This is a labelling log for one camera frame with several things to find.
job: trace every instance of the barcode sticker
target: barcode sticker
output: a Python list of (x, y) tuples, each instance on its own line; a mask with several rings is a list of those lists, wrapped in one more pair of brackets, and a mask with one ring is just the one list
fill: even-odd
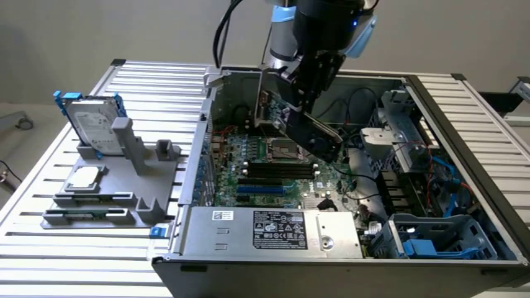
[(233, 211), (213, 211), (212, 220), (233, 220)]

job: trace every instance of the small component in holder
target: small component in holder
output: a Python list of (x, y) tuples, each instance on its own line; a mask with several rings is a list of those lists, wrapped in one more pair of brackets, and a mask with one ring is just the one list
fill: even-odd
[(116, 94), (82, 96), (81, 93), (53, 93), (54, 102), (68, 117), (82, 147), (92, 147), (104, 155), (122, 155), (121, 146), (112, 131), (116, 118), (126, 117), (122, 99)]

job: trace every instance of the motherboard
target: motherboard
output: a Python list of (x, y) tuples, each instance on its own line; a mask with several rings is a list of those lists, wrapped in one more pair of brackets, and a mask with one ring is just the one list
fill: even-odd
[[(212, 138), (216, 163), (215, 205), (353, 211), (352, 179), (307, 153), (289, 139), (237, 133)], [(348, 166), (341, 171), (348, 173)]]

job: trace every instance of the sticker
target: sticker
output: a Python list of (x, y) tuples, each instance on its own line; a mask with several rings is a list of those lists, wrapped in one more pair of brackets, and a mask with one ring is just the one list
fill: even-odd
[(303, 212), (253, 211), (252, 225), (252, 245), (259, 250), (307, 250)]
[(233, 211), (213, 211), (212, 220), (233, 220)]
[(121, 147), (112, 131), (110, 119), (100, 113), (76, 112), (74, 118), (80, 133), (85, 135), (89, 145), (102, 154), (121, 155)]

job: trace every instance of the white wall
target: white wall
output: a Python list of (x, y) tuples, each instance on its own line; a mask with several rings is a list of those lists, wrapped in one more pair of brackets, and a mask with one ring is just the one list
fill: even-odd
[[(1, 0), (0, 101), (50, 102), (88, 92), (113, 58), (212, 63), (228, 0)], [(463, 73), (503, 91), (530, 75), (530, 1), (380, 0), (367, 70)], [(256, 64), (269, 25), (264, 0), (236, 9), (224, 62)]]

